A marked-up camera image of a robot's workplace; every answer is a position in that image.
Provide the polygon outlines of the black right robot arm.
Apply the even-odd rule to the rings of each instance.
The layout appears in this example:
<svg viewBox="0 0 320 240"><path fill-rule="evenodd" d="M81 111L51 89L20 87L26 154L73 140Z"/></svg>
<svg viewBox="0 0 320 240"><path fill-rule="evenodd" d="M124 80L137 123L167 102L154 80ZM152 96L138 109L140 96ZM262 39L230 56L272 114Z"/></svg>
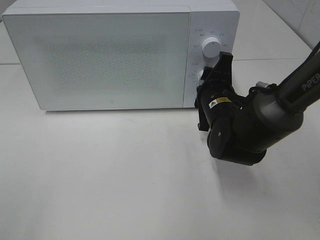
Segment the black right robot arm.
<svg viewBox="0 0 320 240"><path fill-rule="evenodd" d="M269 147L297 131L304 111L320 98L320 47L280 84L259 81L248 95L232 85L233 55L221 52L214 67L205 67L196 88L198 129L207 132L213 158L252 166Z"/></svg>

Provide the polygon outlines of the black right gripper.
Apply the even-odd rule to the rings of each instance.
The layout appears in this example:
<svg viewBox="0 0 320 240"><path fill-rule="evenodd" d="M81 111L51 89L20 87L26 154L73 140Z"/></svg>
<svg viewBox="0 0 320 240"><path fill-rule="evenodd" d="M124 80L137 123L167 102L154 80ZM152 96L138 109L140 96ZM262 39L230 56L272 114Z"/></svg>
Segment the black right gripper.
<svg viewBox="0 0 320 240"><path fill-rule="evenodd" d="M194 107L198 110L198 130L207 132L209 124L204 110L236 110L234 103L236 92L232 87L233 55L221 51L219 60L214 67L203 69L204 81L196 90Z"/></svg>

